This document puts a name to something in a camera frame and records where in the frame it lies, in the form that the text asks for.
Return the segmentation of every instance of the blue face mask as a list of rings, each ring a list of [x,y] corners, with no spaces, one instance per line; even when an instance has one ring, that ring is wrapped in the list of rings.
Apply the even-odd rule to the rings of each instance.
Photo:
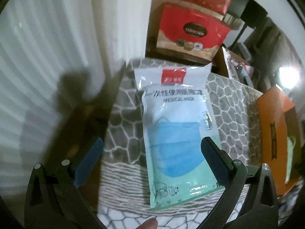
[[[204,161],[197,122],[160,122],[148,129],[152,162],[169,177],[180,177]]]

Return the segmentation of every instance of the metal screw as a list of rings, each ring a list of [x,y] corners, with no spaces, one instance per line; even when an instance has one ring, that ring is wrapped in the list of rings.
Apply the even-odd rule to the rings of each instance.
[[[40,168],[40,166],[41,166],[41,164],[40,164],[40,163],[36,163],[36,164],[34,165],[34,169],[39,169],[39,168]]]
[[[65,159],[65,160],[63,160],[63,161],[61,162],[61,164],[62,164],[63,166],[66,166],[66,165],[68,165],[69,163],[70,163],[69,159]]]
[[[264,169],[270,169],[270,167],[269,167],[268,164],[263,164],[263,168],[264,168]]]
[[[242,164],[242,162],[240,160],[237,160],[237,159],[233,160],[233,163],[235,165],[241,165]]]

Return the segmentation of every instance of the curtain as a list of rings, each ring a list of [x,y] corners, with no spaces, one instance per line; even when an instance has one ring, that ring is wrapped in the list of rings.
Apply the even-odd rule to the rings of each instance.
[[[0,14],[0,195],[23,223],[33,165],[76,107],[111,109],[151,0],[10,0]]]

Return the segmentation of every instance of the table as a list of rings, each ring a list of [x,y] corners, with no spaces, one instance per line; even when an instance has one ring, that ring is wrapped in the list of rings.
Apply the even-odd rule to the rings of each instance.
[[[196,228],[216,204],[223,190],[162,211],[149,209],[149,185],[143,140],[141,94],[134,68],[181,66],[157,59],[129,62],[113,106],[101,168],[99,218],[109,228],[136,228],[156,216],[162,228]],[[260,120],[256,99],[262,95],[234,80],[211,73],[207,90],[218,126],[222,149],[245,164],[261,163]],[[245,187],[230,219],[243,203]]]

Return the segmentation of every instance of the medical mask package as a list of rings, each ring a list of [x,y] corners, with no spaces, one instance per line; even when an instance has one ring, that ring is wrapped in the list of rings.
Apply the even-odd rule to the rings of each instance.
[[[205,67],[135,69],[142,102],[150,207],[169,208],[222,189],[201,153],[218,129],[205,89]]]

